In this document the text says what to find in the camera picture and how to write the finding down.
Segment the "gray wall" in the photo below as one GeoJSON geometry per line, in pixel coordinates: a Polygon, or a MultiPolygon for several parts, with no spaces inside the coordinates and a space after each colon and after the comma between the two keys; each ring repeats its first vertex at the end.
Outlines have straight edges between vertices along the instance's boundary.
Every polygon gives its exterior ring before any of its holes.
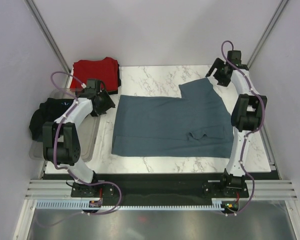
{"type": "Polygon", "coordinates": [[[251,67],[251,78],[268,97],[265,122],[276,162],[300,200],[300,0],[287,5],[251,67]]]}
{"type": "Polygon", "coordinates": [[[280,0],[34,0],[69,66],[203,65],[232,40],[248,61],[280,0]]]}
{"type": "Polygon", "coordinates": [[[23,0],[0,0],[0,240],[12,238],[29,180],[28,125],[62,70],[23,0]]]}

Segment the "metal floor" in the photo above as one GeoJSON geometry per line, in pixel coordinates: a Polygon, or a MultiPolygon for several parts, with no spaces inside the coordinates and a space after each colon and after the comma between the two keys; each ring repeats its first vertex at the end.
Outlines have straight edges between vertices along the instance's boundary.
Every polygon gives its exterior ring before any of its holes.
{"type": "MultiPolygon", "coordinates": [[[[73,210],[35,210],[52,224],[73,210]]],[[[210,211],[118,210],[101,216],[77,215],[54,227],[32,223],[28,240],[295,240],[284,201],[253,201],[238,216],[210,211]]]]}

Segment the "black cloth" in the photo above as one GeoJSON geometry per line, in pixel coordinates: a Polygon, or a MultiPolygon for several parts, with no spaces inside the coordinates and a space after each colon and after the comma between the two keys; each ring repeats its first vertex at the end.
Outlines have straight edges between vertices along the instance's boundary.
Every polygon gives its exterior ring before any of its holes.
{"type": "Polygon", "coordinates": [[[42,127],[45,122],[53,122],[61,117],[74,102],[73,99],[48,98],[40,104],[39,109],[32,115],[29,129],[32,140],[42,142],[42,127]]]}

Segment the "black mounting plate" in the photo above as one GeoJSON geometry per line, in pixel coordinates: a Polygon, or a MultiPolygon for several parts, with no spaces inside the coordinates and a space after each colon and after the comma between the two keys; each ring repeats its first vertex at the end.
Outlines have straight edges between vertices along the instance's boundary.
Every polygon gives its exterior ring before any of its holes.
{"type": "Polygon", "coordinates": [[[72,185],[72,198],[115,198],[119,195],[117,189],[109,184],[87,186],[74,182],[72,185]]]}
{"type": "Polygon", "coordinates": [[[234,187],[225,187],[222,189],[221,184],[219,181],[207,181],[204,182],[202,185],[203,194],[205,198],[210,199],[236,199],[237,193],[239,193],[240,198],[248,198],[249,192],[247,184],[244,183],[244,187],[242,189],[234,188],[234,187]]]}

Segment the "white cable tray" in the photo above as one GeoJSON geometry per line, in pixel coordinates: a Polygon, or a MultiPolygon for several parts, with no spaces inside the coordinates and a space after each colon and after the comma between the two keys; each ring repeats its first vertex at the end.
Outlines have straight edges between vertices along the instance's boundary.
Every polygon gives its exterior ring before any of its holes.
{"type": "MultiPolygon", "coordinates": [[[[56,210],[98,210],[98,207],[89,207],[89,200],[38,200],[36,209],[56,210]]],[[[160,210],[160,211],[223,211],[222,202],[212,201],[212,205],[189,206],[120,206],[120,210],[160,210]]],[[[111,209],[114,206],[102,206],[102,210],[111,209]]]]}

